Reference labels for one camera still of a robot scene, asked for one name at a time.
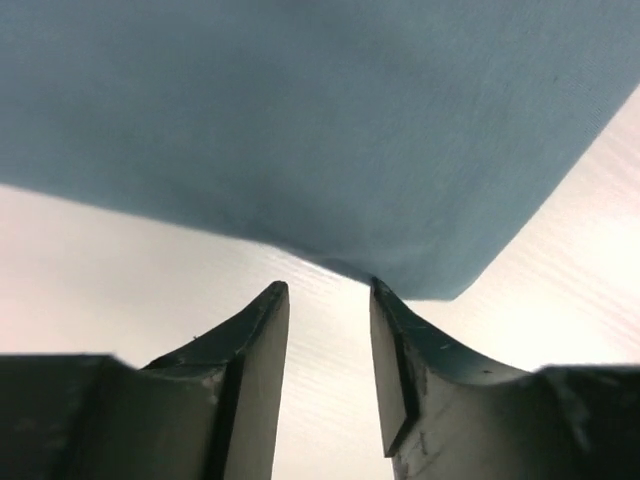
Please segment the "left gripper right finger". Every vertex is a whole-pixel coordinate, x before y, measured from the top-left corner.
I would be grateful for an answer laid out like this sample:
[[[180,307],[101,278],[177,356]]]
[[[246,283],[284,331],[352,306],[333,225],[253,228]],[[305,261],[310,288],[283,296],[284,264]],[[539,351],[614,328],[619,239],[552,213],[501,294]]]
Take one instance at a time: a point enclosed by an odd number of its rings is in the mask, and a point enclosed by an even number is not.
[[[398,479],[635,479],[639,369],[493,360],[382,281],[370,332],[384,454]]]

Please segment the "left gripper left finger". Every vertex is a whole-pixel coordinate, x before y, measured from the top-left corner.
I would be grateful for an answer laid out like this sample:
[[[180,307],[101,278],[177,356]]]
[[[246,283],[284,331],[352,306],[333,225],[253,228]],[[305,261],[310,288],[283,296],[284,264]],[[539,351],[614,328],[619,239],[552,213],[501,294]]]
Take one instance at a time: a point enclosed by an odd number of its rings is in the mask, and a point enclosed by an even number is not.
[[[1,359],[5,479],[268,479],[289,327],[284,282],[137,369],[111,355]]]

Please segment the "blue t-shirt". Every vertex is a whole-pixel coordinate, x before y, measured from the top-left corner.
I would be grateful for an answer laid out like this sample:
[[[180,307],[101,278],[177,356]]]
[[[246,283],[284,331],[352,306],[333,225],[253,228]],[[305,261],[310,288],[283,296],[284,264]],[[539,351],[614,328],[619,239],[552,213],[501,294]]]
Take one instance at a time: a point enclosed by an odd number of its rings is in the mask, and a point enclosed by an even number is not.
[[[635,1],[5,1],[1,180],[452,299],[638,83]]]

